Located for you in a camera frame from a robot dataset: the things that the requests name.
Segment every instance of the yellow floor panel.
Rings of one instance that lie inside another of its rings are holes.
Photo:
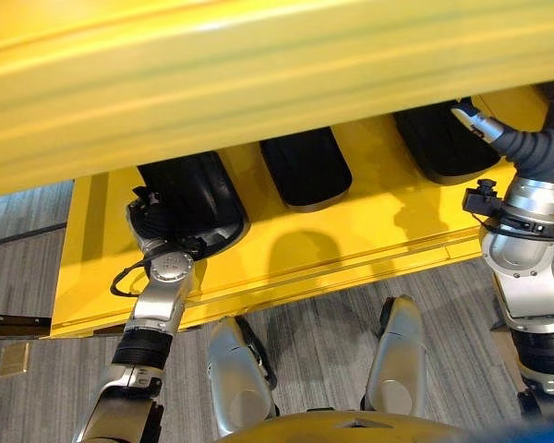
[[[554,79],[554,0],[0,0],[0,195]]]
[[[486,94],[476,102],[527,130],[539,129],[546,111],[531,88]],[[438,186],[425,179],[389,115],[332,129],[354,181],[342,202],[319,212],[285,208],[257,143],[220,151],[251,226],[237,245],[197,264],[181,328],[479,253],[477,224],[461,210],[465,188],[476,181]],[[500,162],[484,176],[498,182],[502,195],[513,172]],[[124,220],[131,188],[139,184],[135,167],[77,180],[52,336],[90,335],[126,320],[134,300],[108,288],[117,272],[141,258]],[[138,290],[145,281],[135,271],[125,289]]]

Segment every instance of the yellow panel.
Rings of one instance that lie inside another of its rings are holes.
[[[534,129],[546,111],[536,99],[533,89],[523,88],[475,102],[514,126]],[[529,106],[525,114],[518,111],[523,104]],[[461,210],[464,189],[476,181],[437,186],[426,180],[389,115],[337,125],[333,132],[354,181],[344,201],[314,213],[284,207],[257,143],[220,151],[251,227],[237,245],[197,264],[182,328],[479,254],[477,224]],[[502,195],[513,174],[500,162],[485,176],[498,182]],[[119,270],[141,258],[123,217],[139,183],[136,168],[77,180],[52,335],[86,334],[125,321],[134,300],[114,297],[108,287]],[[145,281],[136,272],[125,289],[139,290]]]
[[[554,0],[0,0],[0,194],[554,78]]]

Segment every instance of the black cable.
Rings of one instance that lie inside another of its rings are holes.
[[[148,255],[147,257],[144,257],[142,260],[135,262],[133,265],[131,265],[129,268],[123,269],[121,272],[119,272],[113,279],[113,282],[111,283],[111,287],[109,288],[109,291],[113,295],[118,295],[120,297],[138,297],[138,293],[124,293],[119,288],[117,288],[117,284],[123,280],[129,272],[131,272],[133,269],[137,268],[145,268],[148,266],[148,264],[151,263],[152,260],[155,258],[161,257],[165,254],[168,254],[171,252],[169,250],[168,244],[161,247],[161,250],[155,251],[153,254]]]
[[[27,231],[25,233],[16,233],[14,235],[9,235],[8,237],[0,238],[0,245],[3,245],[5,243],[10,243],[10,242],[16,242],[17,240],[33,237],[35,235],[40,235],[42,233],[51,233],[53,231],[66,228],[66,225],[67,223],[63,222],[63,223],[53,224],[51,226],[45,226],[42,228],[33,229],[32,231]]]
[[[472,217],[476,219],[487,231],[490,233],[497,233],[500,235],[505,235],[507,237],[521,238],[524,240],[533,240],[535,242],[554,242],[554,237],[547,237],[545,235],[530,235],[528,233],[516,233],[515,231],[507,231],[505,229],[497,228],[496,226],[491,226],[487,223],[481,221],[475,214],[472,214]]]

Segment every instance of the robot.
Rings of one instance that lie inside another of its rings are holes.
[[[554,414],[554,102],[544,129],[522,133],[483,115],[469,102],[455,116],[501,155],[517,174],[504,199],[494,182],[467,189],[464,210],[481,221],[484,260],[493,269],[500,308],[528,386],[519,394],[525,413]],[[163,205],[155,193],[127,206],[127,219],[149,283],[139,295],[113,362],[105,369],[73,443],[156,443],[163,407],[156,402],[170,345],[193,275],[189,250],[143,229],[144,211]],[[418,418],[425,397],[423,326],[414,301],[388,299],[380,317],[379,348],[360,411],[310,411],[279,416],[271,396],[274,375],[242,319],[215,327],[208,375],[221,441],[430,441],[460,436],[458,429]]]

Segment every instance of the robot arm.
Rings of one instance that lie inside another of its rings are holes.
[[[155,399],[191,288],[193,260],[162,238],[137,233],[131,215],[138,203],[128,206],[127,218],[150,263],[150,282],[138,297],[72,443],[156,443],[160,436],[163,407]]]
[[[469,103],[459,103],[452,111],[515,164],[517,174],[505,199],[497,198],[492,189],[496,183],[479,180],[478,189],[466,191],[464,209],[488,216],[482,222],[482,253],[494,271],[520,372],[530,387],[527,395],[553,400],[554,102],[538,133],[516,131]]]

